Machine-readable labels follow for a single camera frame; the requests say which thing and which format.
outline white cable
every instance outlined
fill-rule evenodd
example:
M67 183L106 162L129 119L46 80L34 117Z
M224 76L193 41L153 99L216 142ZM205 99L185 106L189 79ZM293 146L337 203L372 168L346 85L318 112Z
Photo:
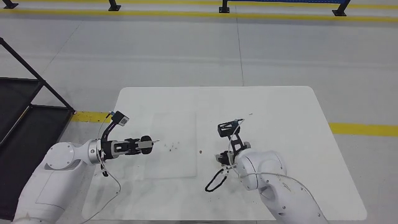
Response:
M104 125L105 120L106 120L108 117L106 117L106 118L104 119L104 121L102 122L101 126L99 127L98 135L97 135L97 142L98 142L98 140L100 139L100 132L101 132L102 125ZM94 215L92 215L89 219L87 219L87 220L85 220L85 221L83 221L83 222L81 222L81 223L79 223L79 224L84 224L84 223L88 222L89 220L91 220L92 218L94 218L94 217L95 217L97 214L99 214L110 202L112 202L112 200L115 199L115 198L119 195L119 193L122 191L122 186L121 186L121 184L120 184L119 181L109 172L109 170L106 169L105 164L104 164L104 161L103 161L102 158L99 159L99 163L103 166L104 171L106 171L106 172L118 183L118 185L119 185L119 190L116 192L116 195L115 195L114 197L112 197L110 200L108 200L108 202L106 202L106 204L105 204L99 211L97 211L97 212L96 212Z

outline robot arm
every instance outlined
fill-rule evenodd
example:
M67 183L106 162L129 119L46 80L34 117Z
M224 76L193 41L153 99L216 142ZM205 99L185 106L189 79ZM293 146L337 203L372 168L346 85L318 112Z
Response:
M242 142L238 134L240 121L242 119L218 125L220 136L228 137L233 151L216 155L216 160L223 165L236 166L244 188L259 191L261 201L278 223L327 224L310 191L287 176L281 155L274 151L256 152L248 142Z
M26 183L20 197L13 223L55 223L77 194L87 165L100 164L122 154L149 154L154 141L149 136L124 141L108 141L108 134L129 120L122 113L112 114L113 122L101 139L84 145L70 142L54 144Z

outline black cable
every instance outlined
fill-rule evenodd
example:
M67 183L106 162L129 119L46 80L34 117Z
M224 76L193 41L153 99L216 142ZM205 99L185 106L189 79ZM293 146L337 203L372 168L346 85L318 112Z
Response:
M213 179L212 179L212 180L209 182L209 184L205 187L205 191L206 191L206 192L213 192L214 190L218 189L221 185L223 185L223 183L225 182L225 180L226 180L226 178L227 178L227 175L224 176L224 179L223 179L216 187L214 187L214 188L211 189L211 190L208 190L210 184L212 184L212 183L214 182L214 180L217 178L217 176L220 175L223 171L224 171L224 169L220 169L220 170L215 174L215 176L213 177Z

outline yellow floor line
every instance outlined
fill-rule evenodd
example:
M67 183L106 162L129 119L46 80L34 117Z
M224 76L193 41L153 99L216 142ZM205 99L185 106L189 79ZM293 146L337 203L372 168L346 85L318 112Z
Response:
M73 122L91 122L91 123L102 123L108 115L107 112L96 112L96 111L78 111L77 114L72 116L71 121ZM108 118L105 123L110 123L111 118Z
M73 3L108 3L108 0L11 0L15 2L73 2ZM222 1L195 0L116 0L118 4L192 4L220 6ZM305 2L244 2L229 1L229 6L263 6L263 7L310 7L337 9L339 4L305 3ZM388 4L350 4L352 9L398 9L398 5Z
M329 123L334 134L398 137L398 126L383 124Z
M261 13L229 13L218 12L182 12L182 11L107 11L107 10L67 10L67 9L0 9L3 14L50 14L50 15L82 15L82 16L162 16L162 17L216 17L246 19L283 19L306 21L343 21L343 22L398 22L398 17L348 16L335 17L327 15L301 14L261 14Z
M102 123L107 112L78 111L72 116L73 122ZM329 123L333 134L398 137L398 126L383 124Z

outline gray floor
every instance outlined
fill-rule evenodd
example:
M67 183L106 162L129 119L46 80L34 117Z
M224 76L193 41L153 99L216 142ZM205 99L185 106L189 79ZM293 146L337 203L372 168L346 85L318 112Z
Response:
M329 122L367 124L398 124L397 28L351 22L0 16L1 37L79 111L113 110L126 86L308 85ZM0 55L0 76L29 75L3 48ZM59 105L46 92L36 102ZM85 142L96 137L99 127L71 123L62 141ZM397 139L335 138L368 211L361 223L397 223ZM58 223L83 221L92 175L90 168Z

